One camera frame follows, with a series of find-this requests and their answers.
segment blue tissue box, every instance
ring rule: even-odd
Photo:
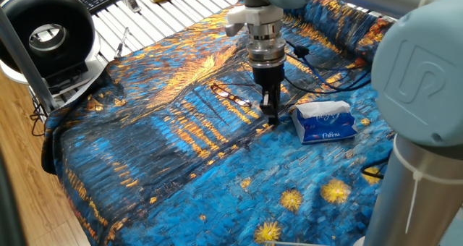
[[[311,102],[296,105],[292,120],[303,145],[354,137],[355,118],[344,101]]]

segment eyeglasses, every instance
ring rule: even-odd
[[[228,98],[230,101],[233,101],[233,102],[235,102],[236,104],[238,104],[240,106],[244,106],[244,107],[247,107],[247,108],[252,107],[252,103],[251,103],[250,100],[248,100],[246,98],[236,96],[236,95],[233,95],[230,92],[228,92],[227,90],[220,87],[220,86],[225,86],[225,85],[253,87],[254,86],[253,84],[216,84],[216,83],[214,83],[214,84],[211,85],[211,90],[215,94],[217,94],[217,95],[219,95],[219,96],[221,96],[223,98]]]

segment black cable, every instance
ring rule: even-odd
[[[43,126],[43,134],[35,134],[34,133],[34,130],[35,130],[35,127],[37,126],[37,122],[41,119],[41,116],[46,116],[45,114],[42,114],[40,113],[40,107],[41,107],[41,104],[35,102],[35,99],[34,97],[32,97],[32,102],[34,104],[34,112],[29,115],[29,118],[31,120],[34,121],[34,125],[32,126],[32,131],[31,131],[31,134],[34,136],[34,137],[41,137],[43,135],[45,135],[45,125]]]
[[[359,79],[357,79],[357,81],[355,81],[354,83],[352,83],[350,86],[352,86],[353,84],[356,84],[358,83],[359,80],[362,79],[362,77],[366,76],[365,75],[362,75]],[[295,87],[296,89],[298,90],[301,90],[301,91],[305,91],[306,93],[313,93],[313,94],[334,94],[334,93],[342,93],[342,92],[349,92],[349,91],[353,91],[353,90],[358,90],[360,88],[363,88],[365,87],[366,85],[370,84],[371,83],[371,80],[367,80],[366,82],[356,86],[356,87],[353,87],[353,88],[349,88],[349,90],[335,90],[335,91],[316,91],[316,90],[308,90],[308,89],[304,89],[304,88],[301,88],[297,85],[295,85],[291,80],[288,79],[287,76],[284,77],[284,79],[289,83],[291,84],[293,87]]]
[[[299,58],[297,58],[295,55],[292,55],[290,53],[286,53],[287,56],[290,56],[291,58],[297,60],[298,62],[300,62],[301,64],[304,64],[304,62],[302,62],[301,60],[299,60]],[[314,66],[312,65],[312,67],[316,68],[316,69],[323,69],[323,70],[331,70],[331,71],[352,71],[354,69],[361,69],[363,68],[365,65],[359,65],[359,66],[356,66],[356,67],[352,67],[352,68],[325,68],[325,67],[319,67],[319,66]]]
[[[305,56],[307,54],[309,54],[309,49],[304,47],[304,46],[296,46],[295,44],[293,44],[292,42],[290,41],[286,41],[293,49],[294,49],[294,54],[296,54],[296,56],[298,58],[295,58],[294,56],[292,56],[291,54],[288,54],[290,57],[292,57],[293,59],[296,59],[297,61],[301,62],[302,64],[304,64],[305,66],[307,66],[310,70],[312,70],[313,74],[315,74],[315,76],[318,77],[319,80],[321,80],[325,85],[327,85],[328,87],[334,89],[335,91],[330,91],[330,92],[321,92],[321,91],[313,91],[313,90],[307,90],[307,89],[304,89],[304,88],[301,88],[297,85],[295,85],[293,82],[291,82],[288,77],[285,76],[285,79],[289,82],[289,84],[293,85],[295,88],[297,88],[298,90],[302,90],[302,91],[305,91],[307,93],[314,93],[314,94],[334,94],[334,93],[340,93],[340,92],[347,92],[347,91],[353,91],[353,90],[358,90],[359,88],[362,88],[364,86],[366,86],[367,84],[369,84],[371,82],[371,80],[368,80],[356,87],[354,87],[357,83],[360,82],[361,79],[363,79],[364,77],[366,77],[369,73],[370,73],[370,70],[366,71],[362,76],[359,77],[359,79],[357,79],[354,83],[352,83],[351,85],[345,87],[345,88],[339,88],[339,87],[336,87],[328,82],[326,82],[326,80],[324,80],[316,71],[315,71],[315,68],[309,63],[308,60],[306,60]]]
[[[381,172],[381,170],[383,169],[384,166],[382,166],[378,172],[376,174],[374,173],[370,173],[368,171],[366,171],[366,169],[369,169],[370,167],[374,167],[374,166],[379,166],[381,164],[384,164],[384,163],[387,163],[389,162],[389,157],[391,156],[391,153],[392,153],[392,150],[389,151],[389,154],[387,157],[381,159],[381,160],[378,160],[378,161],[375,161],[375,162],[372,162],[372,163],[369,163],[369,164],[366,164],[364,166],[362,166],[362,168],[360,169],[360,172],[362,172],[362,174],[366,175],[366,176],[369,176],[369,177],[375,177],[375,178],[379,178],[379,179],[383,179],[384,178],[384,175],[383,174],[379,174]]]

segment blanket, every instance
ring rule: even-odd
[[[394,134],[375,92],[310,94],[282,82],[281,116],[294,103],[346,101],[359,129],[352,140],[301,145],[292,122],[267,124],[246,32],[225,36],[227,12],[110,62],[48,118],[43,168],[58,176],[91,245],[345,246],[365,235],[380,182],[360,168],[386,156]],[[356,68],[320,69],[340,85],[370,69],[391,24],[313,0],[285,11],[282,36],[307,46],[314,66]],[[285,72],[327,91],[296,59]],[[216,95],[214,83],[252,107]]]

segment gray robot arm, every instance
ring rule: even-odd
[[[226,33],[233,36],[246,24],[250,33],[247,45],[254,80],[261,85],[260,108],[270,124],[278,124],[280,84],[284,79],[285,41],[280,38],[283,9],[296,9],[310,0],[245,0],[228,15]],[[393,17],[401,17],[418,7],[420,0],[345,0]]]

